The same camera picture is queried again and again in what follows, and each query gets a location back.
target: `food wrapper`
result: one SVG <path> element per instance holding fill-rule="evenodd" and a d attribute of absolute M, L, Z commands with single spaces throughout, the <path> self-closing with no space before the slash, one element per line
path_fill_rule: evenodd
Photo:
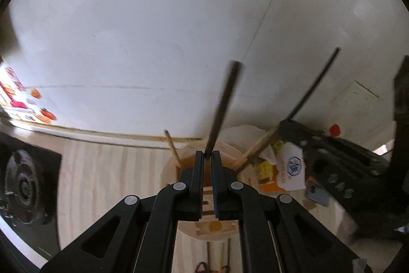
<path fill-rule="evenodd" d="M 305 163 L 302 149 L 293 143 L 279 141 L 273 145 L 277 151 L 277 166 L 263 161 L 258 165 L 260 189 L 264 192 L 284 192 L 305 189 Z"/>

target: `white wall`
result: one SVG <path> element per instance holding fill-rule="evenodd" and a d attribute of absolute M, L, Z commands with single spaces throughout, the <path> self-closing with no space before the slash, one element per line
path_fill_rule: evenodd
<path fill-rule="evenodd" d="M 208 133 L 230 59 L 245 72 L 226 125 L 268 128 L 340 46 L 298 119 L 332 122 L 331 101 L 358 81 L 379 100 L 336 121 L 364 142 L 391 123 L 409 46 L 400 0 L 12 0 L 1 27 L 3 59 L 54 102 L 58 125 L 181 137 Z"/>

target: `light switch plate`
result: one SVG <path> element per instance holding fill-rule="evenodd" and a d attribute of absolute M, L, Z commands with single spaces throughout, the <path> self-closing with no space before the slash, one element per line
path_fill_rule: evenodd
<path fill-rule="evenodd" d="M 379 97 L 374 93 L 353 81 L 331 104 L 334 108 L 343 110 L 351 116 L 363 116 L 378 100 Z"/>

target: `metal rod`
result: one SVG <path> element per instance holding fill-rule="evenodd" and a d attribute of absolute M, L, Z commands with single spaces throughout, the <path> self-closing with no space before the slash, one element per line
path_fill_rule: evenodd
<path fill-rule="evenodd" d="M 207 267 L 210 270 L 210 242 L 206 242 Z"/>
<path fill-rule="evenodd" d="M 210 155 L 213 151 L 214 145 L 220 132 L 220 128 L 222 127 L 224 121 L 224 117 L 226 116 L 226 111 L 232 99 L 234 88 L 236 86 L 242 65 L 243 65 L 242 63 L 236 60 L 230 63 L 229 75 L 224 85 L 224 90 L 219 102 L 219 106 L 214 116 L 214 121 L 210 131 L 209 139 L 207 140 L 207 145 L 204 150 L 204 158 L 206 160 L 210 158 Z"/>
<path fill-rule="evenodd" d="M 273 226 L 271 225 L 270 221 L 268 221 L 268 228 L 270 230 L 271 239 L 273 241 L 274 252 L 275 252 L 275 255 L 276 255 L 276 258 L 277 258 L 277 262 L 279 264 L 280 273 L 284 273 L 283 258 L 281 258 L 280 250 L 279 250 L 279 247 L 277 246 L 277 238 L 276 238 Z"/>
<path fill-rule="evenodd" d="M 318 85 L 321 83 L 322 78 L 326 75 L 328 70 L 331 68 L 332 64 L 334 63 L 334 60 L 337 58 L 340 51 L 341 51 L 340 47 L 335 48 L 333 54 L 328 59 L 328 61 L 325 64 L 324 68 L 321 70 L 321 73 L 318 75 L 316 80 L 311 85 L 310 89 L 304 94 L 303 98 L 298 102 L 298 104 L 295 106 L 295 108 L 288 114 L 287 119 L 293 119 L 294 116 L 298 113 L 298 111 L 300 111 L 300 109 L 308 101 L 308 99 L 311 97 L 312 93 L 314 93 L 314 91 L 316 90 Z"/>

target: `red cap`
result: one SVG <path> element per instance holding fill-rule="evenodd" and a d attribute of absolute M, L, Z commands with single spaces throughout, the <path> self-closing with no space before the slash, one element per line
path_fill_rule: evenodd
<path fill-rule="evenodd" d="M 332 137 L 338 137 L 341 134 L 341 128 L 338 124 L 334 124 L 330 127 L 330 135 Z"/>

